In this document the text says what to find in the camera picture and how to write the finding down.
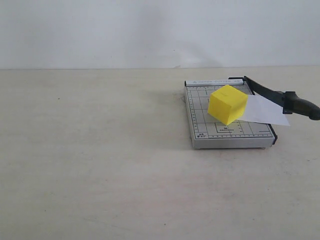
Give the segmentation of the yellow foam cube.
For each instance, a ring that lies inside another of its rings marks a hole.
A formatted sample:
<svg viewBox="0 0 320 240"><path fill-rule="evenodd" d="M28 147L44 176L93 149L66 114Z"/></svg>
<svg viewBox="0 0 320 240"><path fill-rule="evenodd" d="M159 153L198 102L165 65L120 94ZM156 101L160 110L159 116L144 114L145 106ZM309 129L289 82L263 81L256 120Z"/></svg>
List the yellow foam cube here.
<svg viewBox="0 0 320 240"><path fill-rule="evenodd" d="M246 109L248 95L231 85L224 85L210 94L207 113L228 126Z"/></svg>

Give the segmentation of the white paper sheet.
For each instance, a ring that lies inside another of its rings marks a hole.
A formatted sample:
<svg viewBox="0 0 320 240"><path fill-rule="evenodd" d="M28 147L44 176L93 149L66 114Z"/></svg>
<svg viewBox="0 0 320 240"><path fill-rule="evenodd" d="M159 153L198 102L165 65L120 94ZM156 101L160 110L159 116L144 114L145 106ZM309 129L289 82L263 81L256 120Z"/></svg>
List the white paper sheet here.
<svg viewBox="0 0 320 240"><path fill-rule="evenodd" d="M244 114L238 120L290 126L287 117L283 114L283 108L260 95L248 95Z"/></svg>

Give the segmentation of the black cutter blade arm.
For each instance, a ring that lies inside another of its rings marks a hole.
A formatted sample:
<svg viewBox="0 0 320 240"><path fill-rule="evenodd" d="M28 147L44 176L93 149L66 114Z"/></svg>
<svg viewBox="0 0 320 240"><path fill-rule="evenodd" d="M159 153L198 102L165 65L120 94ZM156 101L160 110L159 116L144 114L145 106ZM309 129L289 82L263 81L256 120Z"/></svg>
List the black cutter blade arm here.
<svg viewBox="0 0 320 240"><path fill-rule="evenodd" d="M253 92L281 106L283 114L298 114L306 116L313 121L320 120L320 107L308 100L300 98L295 91L282 92L271 90L247 76L243 77L243 81L247 82Z"/></svg>

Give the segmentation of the grey paper cutter base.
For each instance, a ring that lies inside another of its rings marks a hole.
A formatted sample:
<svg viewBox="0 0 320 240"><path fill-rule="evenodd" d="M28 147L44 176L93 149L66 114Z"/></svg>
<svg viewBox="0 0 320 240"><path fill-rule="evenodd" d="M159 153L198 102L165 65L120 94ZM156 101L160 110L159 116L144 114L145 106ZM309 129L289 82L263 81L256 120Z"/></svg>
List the grey paper cutter base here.
<svg viewBox="0 0 320 240"><path fill-rule="evenodd" d="M208 114L211 93L224 85L231 85L248 95L253 94L242 77L184 82L184 99L193 148L265 149L272 147L278 136L271 124L236 120L226 126Z"/></svg>

